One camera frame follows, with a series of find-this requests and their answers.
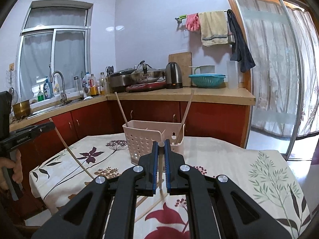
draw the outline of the teal colander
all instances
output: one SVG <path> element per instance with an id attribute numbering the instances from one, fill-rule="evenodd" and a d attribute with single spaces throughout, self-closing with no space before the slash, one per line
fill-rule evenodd
<path id="1" fill-rule="evenodd" d="M 200 73 L 191 74 L 189 77 L 199 88 L 218 88 L 226 76 L 218 73 Z"/>

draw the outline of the floral tablecloth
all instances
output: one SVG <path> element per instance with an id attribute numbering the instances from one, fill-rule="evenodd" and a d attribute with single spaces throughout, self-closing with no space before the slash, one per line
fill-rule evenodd
<path id="1" fill-rule="evenodd" d="M 125 135 L 88 136 L 71 147 L 95 176 L 112 178 L 133 166 Z M 186 164 L 203 175 L 225 174 L 297 238 L 310 221 L 302 190 L 280 153 L 245 150 L 214 138 L 185 137 Z M 79 193 L 92 179 L 63 150 L 30 172 L 35 197 L 41 197 L 52 214 Z M 138 197 L 134 238 L 189 239 L 185 196 L 169 196 L 163 190 L 154 197 Z"/>

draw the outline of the electric kettle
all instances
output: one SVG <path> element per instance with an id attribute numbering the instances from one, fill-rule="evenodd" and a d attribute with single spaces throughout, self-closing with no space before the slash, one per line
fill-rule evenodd
<path id="1" fill-rule="evenodd" d="M 169 62 L 165 69 L 166 89 L 183 88 L 181 68 L 175 62 Z"/>

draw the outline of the towel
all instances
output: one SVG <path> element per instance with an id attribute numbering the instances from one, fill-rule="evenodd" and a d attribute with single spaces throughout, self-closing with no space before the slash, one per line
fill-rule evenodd
<path id="1" fill-rule="evenodd" d="M 198 13 L 187 15 L 186 28 L 189 31 L 197 31 L 199 30 L 199 27 L 200 27 L 200 24 L 199 24 Z"/>
<path id="2" fill-rule="evenodd" d="M 235 14 L 232 10 L 227 11 L 227 18 L 230 27 L 230 31 L 234 33 L 235 44 L 232 45 L 232 56 L 231 61 L 241 61 L 240 71 L 247 72 L 253 68 L 256 64 L 253 57 L 251 56 L 250 50 L 245 41 L 244 35 L 237 22 Z"/>
<path id="3" fill-rule="evenodd" d="M 199 13 L 204 46 L 228 44 L 228 29 L 224 11 Z"/>

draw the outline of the brass pot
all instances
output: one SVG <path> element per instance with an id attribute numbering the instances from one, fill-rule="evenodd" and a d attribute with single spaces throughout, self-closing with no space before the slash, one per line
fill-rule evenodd
<path id="1" fill-rule="evenodd" d="M 14 104 L 13 106 L 14 116 L 17 120 L 26 118 L 31 114 L 30 102 L 29 100 Z"/>

